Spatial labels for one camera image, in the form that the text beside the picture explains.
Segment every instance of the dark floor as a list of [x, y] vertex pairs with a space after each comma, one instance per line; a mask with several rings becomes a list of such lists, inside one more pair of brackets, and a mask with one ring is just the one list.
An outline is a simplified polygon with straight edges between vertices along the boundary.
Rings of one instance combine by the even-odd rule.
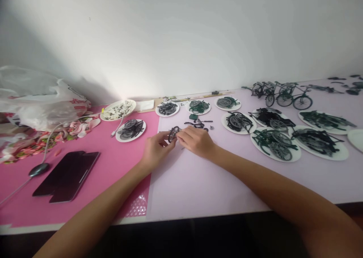
[[[32, 257], [54, 232], [0, 237], [0, 257]], [[308, 257], [274, 212], [112, 226], [88, 257]]]

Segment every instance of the computer mouse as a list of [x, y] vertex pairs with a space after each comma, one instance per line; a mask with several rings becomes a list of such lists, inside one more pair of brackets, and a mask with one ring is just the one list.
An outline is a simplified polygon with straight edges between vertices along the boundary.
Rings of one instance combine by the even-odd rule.
[[32, 170], [30, 170], [29, 177], [36, 177], [41, 174], [44, 174], [45, 172], [47, 172], [49, 170], [49, 167], [50, 167], [50, 165], [48, 163], [41, 163], [41, 164], [37, 165], [36, 167], [34, 167]]

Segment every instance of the white cable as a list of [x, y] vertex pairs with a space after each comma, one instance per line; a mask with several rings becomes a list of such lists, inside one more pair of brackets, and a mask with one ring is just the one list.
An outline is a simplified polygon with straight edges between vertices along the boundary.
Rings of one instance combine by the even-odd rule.
[[[47, 139], [47, 144], [45, 145], [45, 149], [44, 149], [44, 158], [43, 158], [43, 161], [41, 162], [41, 164], [42, 163], [44, 163], [45, 162], [45, 157], [46, 157], [46, 155], [47, 155], [47, 149], [48, 149], [48, 144], [49, 144], [49, 140], [50, 140], [50, 137], [52, 137], [52, 134], [53, 134], [53, 132], [55, 131], [55, 129], [57, 128], [57, 127], [59, 127], [59, 126], [61, 126], [61, 125], [63, 125], [63, 124], [67, 124], [67, 123], [71, 123], [71, 122], [73, 122], [73, 121], [76, 121], [76, 120], [79, 120], [80, 118], [83, 118], [83, 117], [89, 117], [89, 116], [91, 116], [91, 115], [97, 115], [97, 114], [100, 114], [100, 113], [95, 113], [95, 114], [90, 114], [90, 115], [86, 115], [86, 116], [81, 116], [81, 117], [78, 117], [78, 118], [76, 118], [76, 119], [73, 119], [73, 120], [71, 120], [71, 121], [68, 121], [68, 122], [63, 122], [63, 123], [60, 123], [59, 125], [57, 125], [51, 132], [50, 132], [50, 134], [49, 134], [49, 137], [48, 137], [48, 139]], [[1, 202], [0, 202], [0, 205], [2, 204], [2, 203], [4, 203], [5, 201], [7, 201], [12, 195], [14, 195], [17, 191], [19, 191], [25, 184], [27, 184], [31, 179], [32, 179], [33, 177], [30, 177], [26, 182], [24, 182], [20, 187], [18, 187], [14, 192], [12, 192], [10, 195], [8, 195], [4, 200], [2, 200]]]
[[121, 124], [122, 124], [123, 119], [124, 119], [124, 115], [122, 116], [121, 122], [120, 122], [120, 124], [118, 125], [118, 127], [116, 128], [116, 130], [115, 130], [114, 132], [112, 132], [112, 134], [111, 134], [111, 138], [112, 138], [113, 136], [115, 136], [115, 135], [116, 135], [116, 132], [117, 132], [117, 131], [118, 131], [118, 129], [120, 128], [120, 126], [121, 126]]
[[15, 194], [17, 191], [19, 191], [25, 184], [27, 184], [33, 177], [30, 177], [26, 182], [24, 182], [19, 188], [17, 188], [14, 192], [12, 192], [10, 195], [8, 195], [4, 200], [0, 202], [0, 205], [7, 201], [13, 194]]
[[83, 118], [83, 117], [89, 117], [89, 116], [91, 116], [91, 115], [97, 115], [97, 114], [101, 114], [101, 112], [99, 112], [99, 113], [95, 113], [95, 114], [86, 115], [86, 116], [81, 116], [81, 117], [78, 117], [78, 118], [73, 119], [73, 120], [71, 120], [71, 121], [63, 122], [63, 123], [60, 123], [59, 125], [57, 125], [57, 126], [56, 126], [56, 127], [55, 127], [55, 128], [54, 128], [51, 132], [50, 132], [50, 134], [49, 134], [49, 137], [48, 137], [48, 139], [47, 139], [47, 144], [45, 145], [45, 149], [44, 149], [44, 158], [43, 158], [43, 161], [41, 162], [41, 164], [45, 162], [45, 157], [46, 157], [46, 155], [47, 155], [47, 149], [48, 149], [48, 144], [49, 144], [50, 137], [52, 137], [52, 134], [53, 134], [53, 132], [55, 131], [55, 129], [56, 129], [57, 127], [59, 127], [59, 126], [61, 126], [61, 125], [64, 125], [64, 124], [67, 124], [67, 123], [72, 123], [73, 121], [79, 120], [79, 119], [81, 119], [81, 118]]

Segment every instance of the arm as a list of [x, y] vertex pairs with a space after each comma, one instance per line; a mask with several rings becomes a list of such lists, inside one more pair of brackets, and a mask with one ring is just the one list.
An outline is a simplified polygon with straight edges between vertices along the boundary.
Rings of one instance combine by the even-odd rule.
[[291, 222], [312, 257], [363, 257], [363, 231], [337, 206], [310, 189], [215, 145], [205, 130], [177, 133], [181, 145], [235, 175]]
[[169, 132], [146, 140], [144, 155], [126, 175], [111, 185], [57, 231], [34, 257], [83, 257], [99, 241], [133, 189], [175, 147], [167, 144]]

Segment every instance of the green plastic part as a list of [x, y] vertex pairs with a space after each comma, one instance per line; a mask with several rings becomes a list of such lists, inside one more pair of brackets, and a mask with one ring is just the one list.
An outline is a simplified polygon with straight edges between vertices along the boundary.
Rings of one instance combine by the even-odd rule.
[[197, 120], [198, 119], [198, 115], [191, 114], [191, 115], [189, 115], [189, 119], [191, 119], [191, 120]]

